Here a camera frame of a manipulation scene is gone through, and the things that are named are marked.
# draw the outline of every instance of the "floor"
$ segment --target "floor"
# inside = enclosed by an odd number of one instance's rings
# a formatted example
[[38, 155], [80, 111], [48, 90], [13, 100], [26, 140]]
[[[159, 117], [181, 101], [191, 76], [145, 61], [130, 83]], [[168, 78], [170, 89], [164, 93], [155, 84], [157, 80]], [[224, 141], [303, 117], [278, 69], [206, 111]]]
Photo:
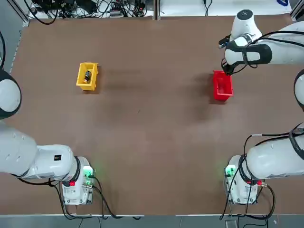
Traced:
[[[145, 216], [140, 220], [133, 218], [121, 218], [101, 221], [102, 228], [224, 228], [226, 220], [219, 221], [218, 216]], [[0, 218], [1, 228], [77, 228], [81, 220], [67, 220], [63, 216], [28, 216], [28, 217], [2, 217]], [[247, 223], [263, 225], [264, 221], [254, 221], [252, 219], [241, 218], [239, 227], [242, 228]], [[304, 223], [303, 215], [274, 215], [269, 219], [269, 228], [302, 228]], [[98, 228], [97, 218], [84, 219], [81, 228]]]

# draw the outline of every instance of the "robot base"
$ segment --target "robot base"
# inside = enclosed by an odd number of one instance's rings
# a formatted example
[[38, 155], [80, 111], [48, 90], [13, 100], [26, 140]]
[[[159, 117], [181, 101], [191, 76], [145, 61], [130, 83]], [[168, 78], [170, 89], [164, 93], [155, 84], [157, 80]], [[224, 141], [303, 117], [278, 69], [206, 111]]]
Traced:
[[66, 187], [62, 184], [64, 202], [66, 205], [90, 205], [93, 201], [93, 183], [94, 179], [88, 178], [94, 175], [94, 170], [88, 160], [84, 157], [78, 157], [80, 161], [80, 174], [73, 183], [73, 186]]
[[241, 158], [240, 155], [233, 156], [228, 164], [228, 166], [225, 168], [225, 186], [226, 186], [226, 192], [228, 194], [230, 185], [231, 192], [229, 195], [229, 200], [233, 204], [253, 204], [256, 202], [257, 197], [257, 184], [251, 186], [251, 192], [250, 191], [250, 185], [247, 184], [243, 179], [241, 178], [239, 172], [236, 173], [238, 169], [238, 161]]

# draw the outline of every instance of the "white surface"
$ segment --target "white surface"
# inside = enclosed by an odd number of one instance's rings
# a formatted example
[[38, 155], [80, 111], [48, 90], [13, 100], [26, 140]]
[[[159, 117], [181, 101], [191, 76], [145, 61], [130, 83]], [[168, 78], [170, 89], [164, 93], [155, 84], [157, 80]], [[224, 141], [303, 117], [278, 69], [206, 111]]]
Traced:
[[[300, 148], [304, 148], [303, 135], [295, 140]], [[304, 160], [295, 152], [288, 138], [250, 148], [247, 164], [251, 173], [259, 179], [304, 174]]]
[[255, 39], [262, 36], [261, 31], [257, 28], [254, 16], [247, 20], [240, 20], [237, 16], [235, 16], [232, 24], [230, 41], [245, 33], [249, 33], [251, 36], [254, 36]]
[[5, 112], [13, 112], [20, 101], [21, 92], [17, 84], [10, 79], [0, 81], [0, 108]]
[[[282, 28], [280, 31], [301, 31], [304, 32], [304, 21], [300, 21]], [[304, 36], [297, 34], [278, 33], [269, 36], [279, 40], [293, 41], [304, 45]], [[243, 47], [247, 45], [247, 41], [243, 37], [239, 37], [234, 40], [239, 46]], [[304, 48], [294, 44], [280, 43], [271, 40], [258, 41], [257, 45], [268, 45], [272, 52], [271, 61], [269, 64], [302, 64], [304, 63]], [[249, 61], [260, 59], [257, 52], [247, 52], [247, 58]], [[228, 64], [232, 65], [237, 61], [244, 61], [242, 52], [234, 52], [232, 50], [225, 50], [225, 59]]]
[[[229, 165], [232, 165], [235, 167], [234, 171], [236, 171], [238, 168], [238, 161], [239, 161], [240, 157], [241, 157], [240, 155], [233, 156], [231, 158], [231, 160], [229, 161]], [[244, 169], [244, 172], [247, 176], [250, 176], [247, 170]], [[233, 183], [232, 183], [232, 179], [233, 179], [233, 176], [227, 178], [228, 185], [226, 185], [226, 187], [227, 187], [227, 192], [228, 192], [230, 185], [232, 185], [229, 198], [233, 200], [233, 203], [247, 204], [247, 202], [248, 202], [250, 204], [250, 203], [256, 201], [257, 185], [251, 186], [251, 191], [249, 192], [250, 185], [243, 181], [239, 171], [235, 174]]]
[[75, 186], [66, 187], [62, 184], [62, 192], [64, 197], [64, 202], [67, 205], [80, 205], [86, 204], [86, 201], [89, 196], [89, 191], [92, 188], [87, 188], [83, 186], [84, 183], [84, 166], [90, 166], [88, 160], [84, 157], [78, 157], [81, 167], [80, 174], [75, 182]]
[[0, 121], [0, 172], [22, 175], [37, 154], [34, 139]]
[[[276, 0], [213, 0], [209, 16], [235, 16], [241, 10], [251, 10], [254, 15], [284, 14], [291, 11], [290, 4], [284, 7]], [[203, 0], [161, 0], [163, 16], [204, 16]]]
[[[76, 160], [71, 148], [64, 145], [37, 146], [35, 160], [28, 170], [25, 179], [54, 178], [63, 179], [68, 173], [73, 177], [76, 172]], [[55, 155], [61, 155], [61, 160], [55, 161]]]
[[298, 101], [304, 105], [304, 76], [300, 76], [295, 83], [294, 93]]

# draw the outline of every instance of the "black cable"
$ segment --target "black cable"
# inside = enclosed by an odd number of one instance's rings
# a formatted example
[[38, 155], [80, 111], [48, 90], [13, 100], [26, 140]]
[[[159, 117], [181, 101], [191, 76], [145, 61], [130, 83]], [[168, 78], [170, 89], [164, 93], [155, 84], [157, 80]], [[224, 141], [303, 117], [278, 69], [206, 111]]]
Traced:
[[83, 221], [84, 221], [84, 219], [82, 218], [82, 219], [81, 219], [81, 222], [80, 222], [80, 224], [79, 224], [79, 226], [78, 226], [78, 228], [81, 227], [81, 224], [82, 224]]
[[[237, 173], [239, 172], [239, 168], [242, 166], [242, 164], [243, 164], [244, 161], [246, 162], [246, 165], [247, 165], [247, 154], [245, 153], [245, 152], [246, 152], [246, 144], [247, 144], [248, 140], [249, 140], [252, 136], [280, 136], [280, 137], [286, 137], [286, 134], [288, 134], [288, 133], [280, 133], [280, 134], [255, 134], [255, 135], [250, 135], [250, 136], [248, 136], [248, 137], [246, 138], [246, 140], [245, 140], [244, 147], [243, 147], [243, 160], [240, 161], [239, 166], [238, 166], [238, 168], [237, 168], [237, 170], [236, 170], [236, 172], [235, 172], [235, 174], [234, 174], [234, 176], [233, 176], [233, 178], [232, 178], [231, 183], [233, 183], [234, 178], [236, 177]], [[249, 198], [250, 198], [250, 193], [251, 193], [251, 187], [252, 187], [252, 185], [250, 185], [249, 196], [248, 196], [248, 200], [247, 200], [247, 204], [246, 204], [246, 211], [245, 211], [245, 214], [243, 214], [243, 215], [239, 215], [239, 214], [238, 214], [238, 215], [236, 215], [236, 216], [237, 216], [237, 217], [245, 217], [245, 216], [246, 216], [246, 217], [249, 217], [249, 218], [252, 218], [252, 219], [257, 219], [257, 220], [264, 220], [264, 219], [270, 218], [270, 217], [272, 216], [274, 210], [275, 210], [275, 206], [276, 206], [276, 201], [275, 201], [275, 200], [276, 200], [276, 197], [275, 197], [274, 191], [272, 190], [272, 188], [271, 188], [269, 185], [267, 185], [267, 187], [270, 189], [270, 191], [271, 191], [271, 193], [272, 193], [272, 196], [273, 196], [273, 204], [272, 204], [272, 207], [271, 207], [271, 210], [270, 210], [269, 214], [266, 215], [264, 218], [256, 217], [256, 216], [252, 216], [252, 215], [247, 215], [247, 208], [248, 208], [248, 204], [249, 204]], [[227, 209], [227, 205], [228, 205], [228, 201], [229, 201], [229, 196], [230, 196], [231, 188], [232, 188], [232, 184], [230, 185], [229, 190], [228, 190], [228, 192], [227, 192], [227, 197], [226, 197], [226, 203], [225, 203], [224, 211], [223, 211], [223, 213], [221, 214], [221, 216], [219, 217], [219, 220], [222, 220], [223, 217], [224, 217], [224, 215], [225, 215], [225, 212], [226, 212], [226, 209]], [[256, 197], [256, 200], [257, 200], [257, 198], [259, 197], [261, 191], [262, 191], [262, 189], [261, 189], [260, 192], [258, 193], [258, 195], [257, 195], [257, 197]]]
[[[23, 0], [23, 1], [24, 1], [24, 3], [26, 4], [28, 10], [31, 12], [30, 6], [28, 5], [27, 1], [26, 1], [26, 0]], [[57, 10], [56, 10], [56, 15], [55, 15], [54, 19], [53, 19], [51, 22], [44, 22], [44, 21], [41, 21], [39, 18], [36, 17], [35, 14], [33, 14], [33, 16], [34, 16], [34, 18], [36, 18], [36, 20], [39, 21], [41, 24], [44, 24], [44, 25], [51, 25], [51, 24], [53, 24], [53, 23], [55, 22], [55, 20], [57, 19], [58, 11], [59, 11], [59, 8], [57, 8]]]
[[3, 56], [2, 56], [0, 68], [3, 69], [4, 62], [5, 62], [5, 56], [6, 56], [6, 47], [5, 47], [5, 40], [4, 40], [4, 37], [1, 33], [1, 31], [0, 31], [0, 38], [1, 38], [2, 50], [3, 50]]
[[110, 207], [109, 207], [107, 201], [105, 200], [104, 195], [102, 194], [102, 192], [101, 192], [96, 186], [93, 186], [93, 189], [95, 189], [95, 190], [98, 191], [98, 193], [100, 194], [102, 200], [103, 200], [104, 203], [105, 203], [105, 207], [107, 208], [108, 212], [110, 213], [110, 215], [111, 215], [114, 219], [121, 219], [121, 218], [123, 218], [122, 216], [116, 216], [116, 215], [111, 211], [111, 209], [110, 209]]
[[[239, 171], [239, 167], [237, 168], [236, 173], [234, 174], [231, 183], [233, 183], [233, 181], [234, 181], [234, 179], [235, 179], [235, 177], [236, 177], [238, 171]], [[229, 191], [227, 192], [226, 204], [225, 204], [223, 213], [222, 213], [221, 216], [219, 217], [219, 220], [222, 220], [222, 219], [224, 218], [224, 215], [225, 215], [225, 212], [226, 212], [226, 209], [227, 209], [227, 205], [228, 205], [228, 201], [229, 201], [229, 195], [230, 195], [230, 192], [231, 192], [231, 187], [232, 187], [232, 184], [230, 184]]]
[[32, 182], [28, 182], [26, 180], [23, 180], [22, 178], [17, 178], [19, 181], [25, 183], [25, 184], [31, 184], [31, 185], [48, 185], [50, 182], [55, 182], [56, 180], [51, 180], [51, 181], [47, 181], [47, 182], [42, 182], [42, 183], [32, 183]]
[[[237, 219], [237, 227], [239, 228], [239, 218], [240, 217], [238, 217]], [[249, 225], [252, 225], [252, 226], [257, 226], [257, 227], [264, 227], [264, 226], [267, 226], [267, 228], [268, 228], [268, 220], [267, 219], [265, 219], [265, 224], [263, 224], [263, 225], [260, 225], [260, 224], [254, 224], [254, 223], [247, 223], [247, 224], [245, 224], [244, 226], [243, 226], [243, 228], [245, 228], [246, 226], [249, 226]]]
[[204, 6], [205, 6], [205, 8], [206, 8], [205, 16], [208, 16], [208, 13], [209, 13], [209, 7], [210, 7], [210, 6], [211, 6], [211, 4], [212, 4], [212, 0], [211, 0], [210, 4], [208, 5], [208, 7], [207, 7], [207, 5], [206, 5], [206, 0], [203, 0], [203, 2], [204, 2]]
[[253, 41], [251, 44], [248, 44], [243, 51], [243, 59], [244, 62], [246, 63], [246, 65], [250, 66], [251, 68], [257, 68], [256, 66], [252, 66], [251, 64], [249, 64], [248, 62], [248, 58], [247, 58], [247, 47], [250, 45], [253, 45], [255, 43], [257, 43], [259, 40], [271, 40], [271, 41], [275, 41], [275, 42], [280, 42], [280, 43], [287, 43], [287, 44], [293, 44], [293, 45], [297, 45], [300, 47], [304, 48], [304, 45], [298, 42], [294, 42], [294, 41], [289, 41], [289, 40], [281, 40], [281, 39], [275, 39], [275, 38], [266, 38], [269, 35], [273, 35], [273, 34], [297, 34], [297, 35], [304, 35], [304, 32], [300, 32], [300, 31], [273, 31], [273, 32], [268, 32], [264, 35], [262, 35], [261, 37], [259, 37], [258, 39], [256, 39], [255, 41]]
[[269, 214], [266, 215], [263, 218], [262, 217], [253, 216], [253, 215], [246, 215], [247, 217], [252, 218], [252, 219], [257, 219], [257, 220], [264, 220], [264, 219], [269, 219], [272, 216], [272, 214], [274, 213], [275, 207], [276, 207], [276, 201], [275, 201], [276, 200], [276, 195], [275, 195], [275, 192], [273, 191], [273, 189], [269, 185], [267, 185], [266, 187], [270, 190], [270, 192], [272, 194], [272, 201], [273, 201]]

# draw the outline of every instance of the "yellow bin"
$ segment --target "yellow bin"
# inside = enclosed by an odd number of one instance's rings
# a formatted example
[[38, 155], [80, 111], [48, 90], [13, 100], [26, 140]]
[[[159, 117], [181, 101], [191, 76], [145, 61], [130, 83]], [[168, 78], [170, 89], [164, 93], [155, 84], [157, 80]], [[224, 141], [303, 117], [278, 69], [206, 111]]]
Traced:
[[[96, 88], [96, 77], [98, 74], [97, 65], [98, 63], [81, 63], [79, 67], [76, 86], [79, 86], [82, 90], [94, 91]], [[83, 82], [87, 71], [91, 72], [90, 83]]]

